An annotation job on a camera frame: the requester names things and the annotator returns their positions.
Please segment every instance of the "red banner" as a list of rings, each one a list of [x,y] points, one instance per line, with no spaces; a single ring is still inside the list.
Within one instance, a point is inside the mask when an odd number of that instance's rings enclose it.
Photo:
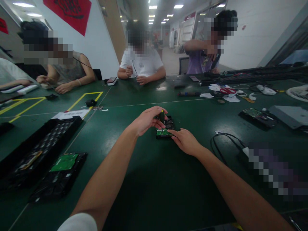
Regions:
[[[92,4],[89,0],[44,0],[44,4],[76,31],[86,34]]]
[[[3,33],[9,34],[9,31],[7,30],[6,22],[2,18],[0,18],[0,31],[2,31]]]

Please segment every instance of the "person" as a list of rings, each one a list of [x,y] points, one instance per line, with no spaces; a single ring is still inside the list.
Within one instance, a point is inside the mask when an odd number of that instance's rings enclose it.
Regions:
[[[16,85],[23,85],[26,87],[33,82],[35,82],[34,79],[18,66],[6,59],[0,58],[0,89]]]
[[[222,11],[214,18],[214,26],[211,27],[209,40],[193,39],[186,42],[184,49],[186,54],[189,55],[187,74],[204,72],[219,74],[219,60],[212,67],[213,62],[221,55],[217,55],[217,48],[230,32],[236,30],[237,12],[230,10]]]
[[[149,128],[165,128],[155,119],[161,111],[154,106],[142,112],[120,135],[109,154],[97,168],[83,190],[71,216],[58,231],[102,230],[114,203],[132,157],[136,142]],[[201,146],[186,129],[168,130],[179,148],[197,158],[212,177],[222,197],[244,230],[289,230],[291,226],[250,185]]]
[[[147,33],[143,23],[130,20],[126,30],[128,49],[123,53],[118,78],[137,78],[140,85],[164,78],[165,67],[157,51],[147,45]]]
[[[48,37],[48,27],[44,23],[23,21],[18,34],[30,51],[48,52],[47,58],[53,58],[53,64],[47,65],[47,76],[40,75],[36,79],[43,86],[55,85],[57,93],[65,94],[96,80],[88,58],[74,50],[68,51],[65,45],[58,43],[58,38]]]

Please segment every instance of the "chair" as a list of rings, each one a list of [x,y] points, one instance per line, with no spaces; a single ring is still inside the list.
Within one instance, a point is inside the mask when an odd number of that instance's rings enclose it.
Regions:
[[[179,74],[186,74],[189,64],[189,57],[179,58],[180,60],[180,71]]]
[[[102,73],[100,72],[100,69],[93,69],[93,71],[94,71],[94,74],[95,74],[97,80],[103,80]]]

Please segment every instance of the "green circuit board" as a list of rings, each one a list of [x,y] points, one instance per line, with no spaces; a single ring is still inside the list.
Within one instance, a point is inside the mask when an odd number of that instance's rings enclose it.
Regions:
[[[167,129],[156,129],[156,135],[173,136],[171,133],[167,132]]]

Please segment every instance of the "white sleeve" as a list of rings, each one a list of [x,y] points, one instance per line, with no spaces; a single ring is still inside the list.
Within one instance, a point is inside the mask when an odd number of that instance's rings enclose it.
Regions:
[[[157,50],[154,50],[153,63],[154,63],[154,67],[155,67],[156,70],[158,70],[160,67],[162,67],[164,65],[163,62],[161,61],[161,58],[160,58]]]
[[[125,54],[125,51],[124,51],[120,68],[126,69],[127,65],[129,65],[129,63],[127,62],[127,57],[126,57],[126,54]]]
[[[94,218],[87,213],[78,213],[68,218],[58,231],[97,231]]]

